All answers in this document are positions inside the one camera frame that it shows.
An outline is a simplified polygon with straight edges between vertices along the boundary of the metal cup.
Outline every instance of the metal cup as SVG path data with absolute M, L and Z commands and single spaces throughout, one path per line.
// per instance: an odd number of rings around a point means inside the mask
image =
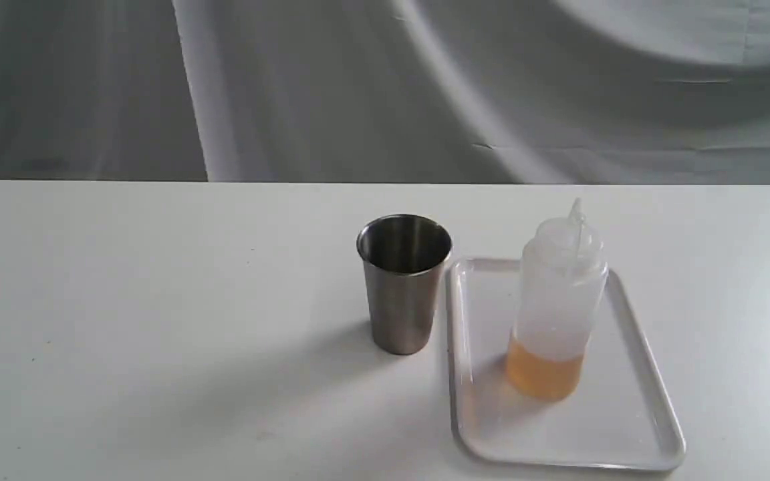
M 393 354 L 413 354 L 430 340 L 436 293 L 453 243 L 439 224 L 397 214 L 358 233 L 373 341 Z

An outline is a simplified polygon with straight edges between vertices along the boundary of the orange liquid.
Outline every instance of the orange liquid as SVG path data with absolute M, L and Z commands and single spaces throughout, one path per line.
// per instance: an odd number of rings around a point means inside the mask
M 571 395 L 581 378 L 584 356 L 565 361 L 543 359 L 529 353 L 522 344 L 510 338 L 505 372 L 513 387 L 543 401 L 559 401 Z

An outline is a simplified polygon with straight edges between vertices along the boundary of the white tray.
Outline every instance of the white tray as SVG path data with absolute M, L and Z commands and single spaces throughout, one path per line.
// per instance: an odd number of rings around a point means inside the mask
M 490 462 L 666 471 L 685 441 L 650 350 L 613 271 L 575 392 L 520 395 L 502 361 L 519 308 L 519 261 L 462 259 L 450 270 L 452 396 L 459 437 Z

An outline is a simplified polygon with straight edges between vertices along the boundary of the white table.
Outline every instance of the white table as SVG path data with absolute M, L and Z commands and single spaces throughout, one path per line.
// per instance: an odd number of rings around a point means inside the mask
M 0 480 L 596 479 L 453 441 L 446 319 L 369 340 L 358 229 L 412 211 L 514 257 L 575 195 L 688 440 L 770 479 L 770 187 L 0 182 Z

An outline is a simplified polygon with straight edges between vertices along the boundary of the cup rim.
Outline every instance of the cup rim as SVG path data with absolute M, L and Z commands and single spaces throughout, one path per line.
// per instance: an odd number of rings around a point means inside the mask
M 413 219 L 419 219 L 422 222 L 428 222 L 433 227 L 440 229 L 441 232 L 443 232 L 447 237 L 447 254 L 444 255 L 443 258 L 439 262 L 436 263 L 436 265 L 433 265 L 431 268 L 424 269 L 423 271 L 418 272 L 396 272 L 396 271 L 389 271 L 387 269 L 383 269 L 382 267 L 379 267 L 378 265 L 373 264 L 373 262 L 370 262 L 369 259 L 367 259 L 367 256 L 364 255 L 364 253 L 361 252 L 361 238 L 364 237 L 364 234 L 367 233 L 367 231 L 370 230 L 375 224 L 380 222 L 385 222 L 388 219 L 394 219 L 394 218 L 413 218 Z M 355 237 L 355 250 L 358 252 L 358 256 L 361 258 L 362 262 L 364 264 L 370 265 L 374 267 L 376 270 L 387 272 L 388 274 L 391 274 L 392 276 L 399 276 L 399 277 L 416 277 L 416 276 L 422 276 L 423 274 L 426 274 L 430 271 L 436 270 L 441 265 L 445 264 L 447 262 L 447 259 L 450 259 L 451 253 L 453 253 L 453 237 L 450 236 L 450 232 L 447 232 L 447 229 L 443 227 L 440 223 L 437 223 L 436 221 L 430 219 L 430 217 L 425 216 L 418 216 L 418 214 L 388 214 L 387 216 L 381 216 L 376 217 L 370 222 L 367 222 L 363 228 L 361 228 L 361 231 L 358 231 L 358 235 Z

